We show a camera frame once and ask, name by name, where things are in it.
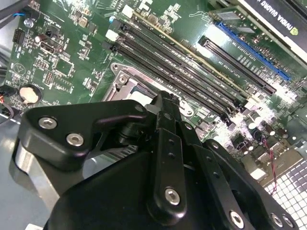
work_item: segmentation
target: blue pcie slot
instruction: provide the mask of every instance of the blue pcie slot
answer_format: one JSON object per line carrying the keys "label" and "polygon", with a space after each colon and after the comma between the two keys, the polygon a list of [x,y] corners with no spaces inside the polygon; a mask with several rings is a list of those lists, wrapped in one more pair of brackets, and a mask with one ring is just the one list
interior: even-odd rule
{"label": "blue pcie slot", "polygon": [[274,65],[272,65],[270,62],[268,62],[262,55],[257,53],[252,47],[250,47],[248,44],[246,44],[244,41],[242,41],[238,36],[229,30],[223,23],[216,23],[215,24],[219,29],[221,29],[224,33],[226,33],[231,39],[236,41],[240,46],[242,46],[245,50],[250,52],[252,55],[254,55],[259,61],[261,61],[263,64],[265,64],[268,68],[273,70],[276,74],[280,75],[284,80],[289,81],[291,78],[283,73],[281,70],[277,69]]}

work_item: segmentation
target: blue wire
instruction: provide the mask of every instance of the blue wire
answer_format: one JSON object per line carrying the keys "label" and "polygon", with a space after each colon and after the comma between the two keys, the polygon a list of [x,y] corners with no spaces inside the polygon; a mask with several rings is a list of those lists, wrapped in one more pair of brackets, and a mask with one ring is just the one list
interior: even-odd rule
{"label": "blue wire", "polygon": [[16,17],[16,16],[25,16],[25,13],[15,13],[15,14],[13,14],[13,17]]}

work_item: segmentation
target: surface-mount component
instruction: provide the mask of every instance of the surface-mount component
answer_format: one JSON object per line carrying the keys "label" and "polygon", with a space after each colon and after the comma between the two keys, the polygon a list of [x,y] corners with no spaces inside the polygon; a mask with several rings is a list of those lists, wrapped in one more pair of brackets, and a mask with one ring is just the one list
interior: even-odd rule
{"label": "surface-mount component", "polygon": [[78,21],[78,24],[79,24],[79,26],[85,28],[88,24],[87,18],[85,18],[85,17],[80,18],[79,21]]}

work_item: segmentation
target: motherboard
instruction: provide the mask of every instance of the motherboard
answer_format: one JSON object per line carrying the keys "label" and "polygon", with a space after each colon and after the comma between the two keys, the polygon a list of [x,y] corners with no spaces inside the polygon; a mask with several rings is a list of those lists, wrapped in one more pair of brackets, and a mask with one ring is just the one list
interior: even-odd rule
{"label": "motherboard", "polygon": [[246,9],[209,2],[33,0],[5,79],[16,93],[4,101],[22,116],[37,106],[146,105],[164,90],[201,141],[251,157],[257,179],[272,176],[268,149],[302,159],[288,123],[306,103],[307,64]]}

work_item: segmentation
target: electrolytic capacitor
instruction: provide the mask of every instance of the electrolytic capacitor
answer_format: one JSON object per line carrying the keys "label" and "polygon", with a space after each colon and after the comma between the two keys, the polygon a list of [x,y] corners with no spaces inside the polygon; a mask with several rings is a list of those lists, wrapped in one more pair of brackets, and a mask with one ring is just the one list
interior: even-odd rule
{"label": "electrolytic capacitor", "polygon": [[289,137],[287,131],[284,130],[283,128],[278,128],[277,134],[278,134],[279,136],[281,136],[282,138],[288,138],[288,137]]}
{"label": "electrolytic capacitor", "polygon": [[34,41],[36,42],[36,43],[40,43],[40,42],[42,42],[42,41],[45,41],[45,40],[47,40],[48,38],[47,38],[47,36],[45,35],[45,34],[40,34],[40,35],[38,35],[38,36],[36,36],[35,38],[34,38]]}
{"label": "electrolytic capacitor", "polygon": [[250,133],[252,137],[258,141],[262,142],[263,141],[263,133],[259,129],[255,129],[253,132]]}
{"label": "electrolytic capacitor", "polygon": [[247,155],[248,154],[248,148],[246,146],[244,146],[242,149],[241,149],[241,152],[244,154],[244,155]]}
{"label": "electrolytic capacitor", "polygon": [[249,129],[254,129],[257,126],[252,119],[247,120],[246,125]]}
{"label": "electrolytic capacitor", "polygon": [[212,139],[213,140],[218,140],[219,139],[219,134],[218,133],[212,133]]}
{"label": "electrolytic capacitor", "polygon": [[251,115],[251,118],[253,118],[256,124],[259,124],[262,121],[261,116],[256,112]]}
{"label": "electrolytic capacitor", "polygon": [[249,140],[245,140],[245,146],[249,151],[252,151],[254,149]]}
{"label": "electrolytic capacitor", "polygon": [[265,125],[264,129],[265,129],[271,136],[274,136],[274,135],[275,135],[275,131],[274,131],[274,129],[272,128],[272,126],[270,126],[270,125]]}

